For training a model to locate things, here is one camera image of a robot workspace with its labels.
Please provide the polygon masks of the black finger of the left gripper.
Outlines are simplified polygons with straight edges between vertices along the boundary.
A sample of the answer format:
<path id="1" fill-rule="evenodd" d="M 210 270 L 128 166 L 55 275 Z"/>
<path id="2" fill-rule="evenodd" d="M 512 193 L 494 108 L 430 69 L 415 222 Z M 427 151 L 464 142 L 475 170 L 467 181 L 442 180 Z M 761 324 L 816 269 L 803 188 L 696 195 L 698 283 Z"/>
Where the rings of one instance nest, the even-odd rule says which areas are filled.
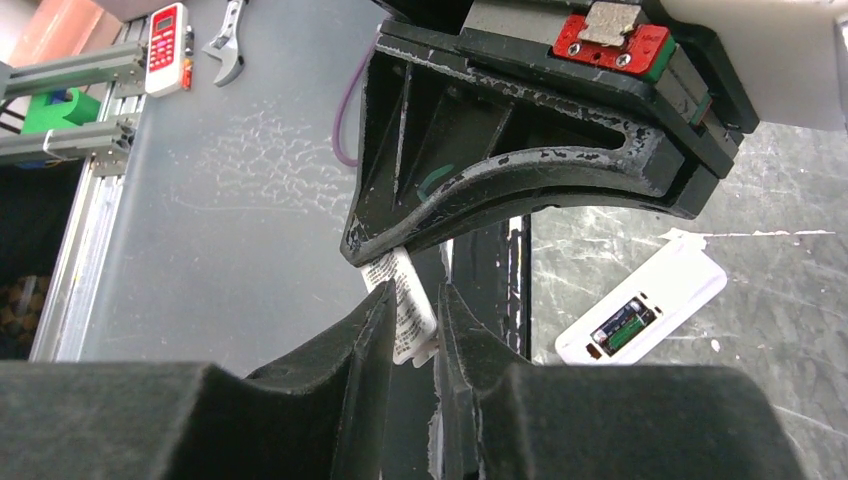
<path id="1" fill-rule="evenodd" d="M 686 160 L 662 130 L 463 70 L 446 52 L 375 52 L 360 127 L 340 245 L 354 266 L 548 207 L 686 213 Z"/>

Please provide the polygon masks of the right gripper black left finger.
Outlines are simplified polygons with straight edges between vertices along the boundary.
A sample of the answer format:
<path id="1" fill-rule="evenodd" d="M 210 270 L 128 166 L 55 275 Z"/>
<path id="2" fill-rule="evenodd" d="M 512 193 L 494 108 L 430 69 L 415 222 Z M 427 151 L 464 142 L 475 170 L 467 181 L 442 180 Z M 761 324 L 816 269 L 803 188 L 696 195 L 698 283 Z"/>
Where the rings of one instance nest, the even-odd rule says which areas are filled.
<path id="1" fill-rule="evenodd" d="M 239 377 L 203 362 L 1 365 L 5 479 L 375 479 L 396 287 Z"/>

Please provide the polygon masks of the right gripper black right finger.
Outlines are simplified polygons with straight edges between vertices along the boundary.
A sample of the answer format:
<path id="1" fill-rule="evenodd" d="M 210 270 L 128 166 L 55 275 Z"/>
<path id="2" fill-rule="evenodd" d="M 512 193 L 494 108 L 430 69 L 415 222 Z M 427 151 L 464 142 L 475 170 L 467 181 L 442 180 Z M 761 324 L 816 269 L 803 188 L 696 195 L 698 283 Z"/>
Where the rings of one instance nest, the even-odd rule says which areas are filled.
<path id="1" fill-rule="evenodd" d="M 537 366 L 438 294 L 446 479 L 800 479 L 763 391 L 715 366 Z"/>

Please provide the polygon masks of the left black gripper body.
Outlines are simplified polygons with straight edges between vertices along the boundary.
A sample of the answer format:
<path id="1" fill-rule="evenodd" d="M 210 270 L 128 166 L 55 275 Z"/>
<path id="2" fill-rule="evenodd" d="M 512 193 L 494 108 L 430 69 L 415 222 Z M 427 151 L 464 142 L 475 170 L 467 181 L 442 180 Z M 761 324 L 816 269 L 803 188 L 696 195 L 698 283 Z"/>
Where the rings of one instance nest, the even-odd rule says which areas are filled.
<path id="1" fill-rule="evenodd" d="M 377 51 L 459 67 L 609 109 L 662 130 L 701 213 L 759 117 L 719 37 L 658 1 L 386 1 Z"/>

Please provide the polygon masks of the white battery cover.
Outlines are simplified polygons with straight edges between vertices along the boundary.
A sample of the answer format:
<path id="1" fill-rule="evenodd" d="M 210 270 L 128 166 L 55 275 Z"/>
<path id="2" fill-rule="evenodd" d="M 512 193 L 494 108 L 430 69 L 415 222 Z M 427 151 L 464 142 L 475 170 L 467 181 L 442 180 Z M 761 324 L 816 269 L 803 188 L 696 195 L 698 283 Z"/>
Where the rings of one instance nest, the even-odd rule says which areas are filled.
<path id="1" fill-rule="evenodd" d="M 438 350 L 437 319 L 410 255 L 403 247 L 360 268 L 368 292 L 384 281 L 395 282 L 397 299 L 395 365 L 421 368 Z"/>

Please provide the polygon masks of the black green battery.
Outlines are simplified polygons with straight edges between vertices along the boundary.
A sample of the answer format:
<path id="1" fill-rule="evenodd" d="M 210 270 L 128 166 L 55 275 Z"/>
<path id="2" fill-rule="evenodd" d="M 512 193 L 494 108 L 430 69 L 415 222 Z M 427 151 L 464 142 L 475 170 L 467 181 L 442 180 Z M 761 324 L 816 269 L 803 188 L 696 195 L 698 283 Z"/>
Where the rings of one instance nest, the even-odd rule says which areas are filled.
<path id="1" fill-rule="evenodd" d="M 657 315 L 653 310 L 644 314 L 635 314 L 618 331 L 611 335 L 606 342 L 607 354 L 612 356 L 630 342 L 644 328 L 653 323 Z"/>
<path id="2" fill-rule="evenodd" d="M 606 343 L 608 338 L 618 331 L 635 314 L 644 314 L 648 310 L 639 299 L 633 298 L 614 313 L 605 323 L 598 327 L 591 338 L 598 344 Z"/>

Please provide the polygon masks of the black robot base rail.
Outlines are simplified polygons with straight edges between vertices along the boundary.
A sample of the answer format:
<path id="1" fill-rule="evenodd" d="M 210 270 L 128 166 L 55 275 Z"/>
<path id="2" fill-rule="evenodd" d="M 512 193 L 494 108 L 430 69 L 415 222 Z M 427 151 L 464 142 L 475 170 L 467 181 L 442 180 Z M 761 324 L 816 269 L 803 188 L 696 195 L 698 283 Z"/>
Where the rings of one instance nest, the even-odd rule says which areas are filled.
<path id="1" fill-rule="evenodd" d="M 492 224 L 453 241 L 452 266 L 446 248 L 433 247 L 412 256 L 433 307 L 438 286 L 451 282 L 471 312 L 519 355 L 531 346 L 529 296 L 531 236 L 527 217 Z M 381 454 L 383 479 L 429 479 L 429 440 L 440 419 L 434 362 L 416 368 L 411 362 L 391 372 L 387 420 Z"/>

